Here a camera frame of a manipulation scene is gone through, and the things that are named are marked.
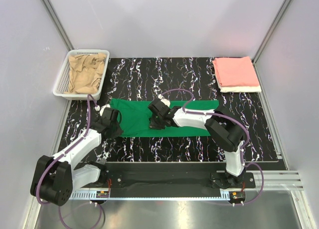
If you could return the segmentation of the green t shirt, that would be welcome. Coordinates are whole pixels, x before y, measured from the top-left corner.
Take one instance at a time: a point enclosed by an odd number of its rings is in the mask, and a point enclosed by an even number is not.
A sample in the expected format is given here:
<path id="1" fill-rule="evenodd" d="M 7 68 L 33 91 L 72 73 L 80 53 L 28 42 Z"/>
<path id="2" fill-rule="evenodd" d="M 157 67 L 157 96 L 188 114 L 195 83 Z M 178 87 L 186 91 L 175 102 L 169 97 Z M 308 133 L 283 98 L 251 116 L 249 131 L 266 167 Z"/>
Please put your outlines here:
<path id="1" fill-rule="evenodd" d="M 120 127 L 121 137 L 196 137 L 209 136 L 204 129 L 194 127 L 166 127 L 157 130 L 149 127 L 152 112 L 148 109 L 149 101 L 128 101 L 113 98 L 110 106 L 119 110 L 122 116 Z"/>

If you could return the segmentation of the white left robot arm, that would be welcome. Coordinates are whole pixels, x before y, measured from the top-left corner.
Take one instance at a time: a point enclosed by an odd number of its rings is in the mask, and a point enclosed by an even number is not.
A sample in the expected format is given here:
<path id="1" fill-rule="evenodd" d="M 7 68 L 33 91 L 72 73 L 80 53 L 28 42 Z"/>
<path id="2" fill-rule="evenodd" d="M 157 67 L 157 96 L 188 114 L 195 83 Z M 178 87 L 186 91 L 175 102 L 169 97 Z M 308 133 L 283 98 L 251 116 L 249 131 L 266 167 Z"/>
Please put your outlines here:
<path id="1" fill-rule="evenodd" d="M 108 105 L 102 107 L 96 121 L 89 121 L 89 127 L 65 149 L 53 156 L 43 155 L 37 161 L 30 193 L 40 204 L 51 203 L 62 206 L 72 193 L 88 184 L 104 185 L 107 168 L 97 162 L 76 166 L 93 149 L 106 139 L 114 139 L 123 133 L 120 127 L 122 115 Z"/>

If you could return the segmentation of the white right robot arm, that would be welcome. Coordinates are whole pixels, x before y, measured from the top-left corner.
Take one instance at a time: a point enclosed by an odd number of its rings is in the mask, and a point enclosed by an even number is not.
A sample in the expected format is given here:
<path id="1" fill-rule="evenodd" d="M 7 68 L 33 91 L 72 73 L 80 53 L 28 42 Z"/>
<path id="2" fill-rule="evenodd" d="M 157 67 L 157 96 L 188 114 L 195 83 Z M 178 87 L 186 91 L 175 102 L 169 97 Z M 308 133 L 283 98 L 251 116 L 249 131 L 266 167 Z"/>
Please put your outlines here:
<path id="1" fill-rule="evenodd" d="M 223 106 L 215 110 L 192 110 L 185 106 L 170 106 L 166 99 L 155 99 L 148 105 L 152 112 L 150 128 L 191 127 L 206 130 L 213 141 L 224 151 L 226 166 L 224 176 L 211 180 L 221 189 L 242 187 L 245 177 L 243 148 L 249 142 L 247 129 Z"/>

